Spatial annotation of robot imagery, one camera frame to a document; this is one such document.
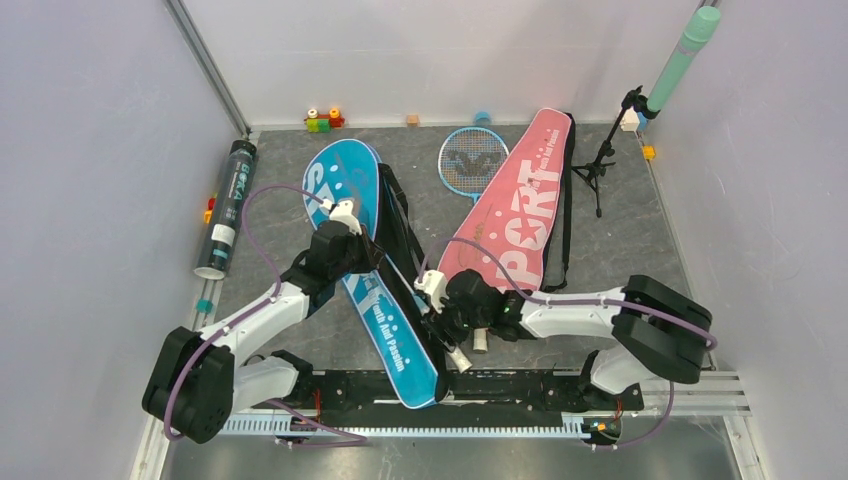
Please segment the blue racket cover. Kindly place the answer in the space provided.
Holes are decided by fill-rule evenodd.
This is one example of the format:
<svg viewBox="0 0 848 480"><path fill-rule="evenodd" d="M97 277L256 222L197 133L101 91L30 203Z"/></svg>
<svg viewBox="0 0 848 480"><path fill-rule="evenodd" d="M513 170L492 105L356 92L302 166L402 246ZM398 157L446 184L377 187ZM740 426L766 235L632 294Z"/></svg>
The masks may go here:
<svg viewBox="0 0 848 480"><path fill-rule="evenodd" d="M323 199L356 202L365 232L385 252L378 267L342 280L355 311L380 357L399 402L409 409L434 406L447 386L445 360L428 339L421 320L425 302L412 282L424 253L412 231L406 195L376 149L358 139L337 140L308 164L302 186L314 226L327 220Z"/></svg>

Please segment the pink racket cover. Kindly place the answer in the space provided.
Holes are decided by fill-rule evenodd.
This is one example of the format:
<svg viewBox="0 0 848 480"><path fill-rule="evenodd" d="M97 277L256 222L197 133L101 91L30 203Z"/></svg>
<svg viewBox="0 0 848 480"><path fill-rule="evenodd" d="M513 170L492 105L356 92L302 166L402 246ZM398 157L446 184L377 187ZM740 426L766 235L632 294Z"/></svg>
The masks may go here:
<svg viewBox="0 0 848 480"><path fill-rule="evenodd" d="M447 278L477 271L498 289L554 292L567 281L546 282L548 253L562 227L560 267L569 268L571 177L575 124L565 112L540 109L456 231L438 269Z"/></svg>

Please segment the black shuttlecock tube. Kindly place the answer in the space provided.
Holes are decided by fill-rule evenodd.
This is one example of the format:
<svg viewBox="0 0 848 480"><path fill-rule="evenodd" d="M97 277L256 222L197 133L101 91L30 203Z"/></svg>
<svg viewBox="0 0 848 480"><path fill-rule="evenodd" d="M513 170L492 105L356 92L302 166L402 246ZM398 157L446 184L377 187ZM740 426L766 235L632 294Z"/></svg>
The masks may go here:
<svg viewBox="0 0 848 480"><path fill-rule="evenodd" d="M248 140L232 143L194 268L194 273L202 279L222 280L229 270L256 164L257 147L253 143Z"/></svg>

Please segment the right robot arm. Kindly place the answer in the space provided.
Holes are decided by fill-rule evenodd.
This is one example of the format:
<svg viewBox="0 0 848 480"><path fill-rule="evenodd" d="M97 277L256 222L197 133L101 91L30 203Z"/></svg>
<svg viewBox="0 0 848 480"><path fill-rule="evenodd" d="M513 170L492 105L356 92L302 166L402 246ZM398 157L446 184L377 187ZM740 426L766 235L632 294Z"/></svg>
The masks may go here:
<svg viewBox="0 0 848 480"><path fill-rule="evenodd" d="M614 341L587 358L577 382L580 400L591 408L654 377L695 384L717 345L708 310L645 275L607 291L554 294L500 291L474 270L453 278L428 270L414 287L431 309L429 329L449 350L477 329L507 342L557 336Z"/></svg>

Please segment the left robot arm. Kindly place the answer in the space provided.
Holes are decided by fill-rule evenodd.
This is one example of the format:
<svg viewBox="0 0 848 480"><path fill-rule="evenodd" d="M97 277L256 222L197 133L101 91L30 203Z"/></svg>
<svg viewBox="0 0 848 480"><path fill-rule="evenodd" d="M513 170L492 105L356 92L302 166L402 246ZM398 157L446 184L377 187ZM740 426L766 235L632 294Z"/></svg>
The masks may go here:
<svg viewBox="0 0 848 480"><path fill-rule="evenodd" d="M234 413L273 400L306 405L313 379L283 357L248 358L272 337L307 319L335 293L348 274L370 273L385 257L365 233L325 221L310 246L257 299L231 316L165 338L141 399L142 409L164 424L171 439L198 444L214 438Z"/></svg>

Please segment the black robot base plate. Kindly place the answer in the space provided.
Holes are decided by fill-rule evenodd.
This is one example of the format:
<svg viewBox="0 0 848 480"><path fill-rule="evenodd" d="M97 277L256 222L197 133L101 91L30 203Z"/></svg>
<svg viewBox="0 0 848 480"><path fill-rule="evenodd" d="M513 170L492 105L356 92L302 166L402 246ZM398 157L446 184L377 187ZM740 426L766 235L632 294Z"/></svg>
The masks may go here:
<svg viewBox="0 0 848 480"><path fill-rule="evenodd" d="M644 409L636 384L612 396L574 372L550 369L451 372L448 394L421 409L402 405L381 370L316 371L283 402L298 412L314 410L336 428L554 427L563 414Z"/></svg>

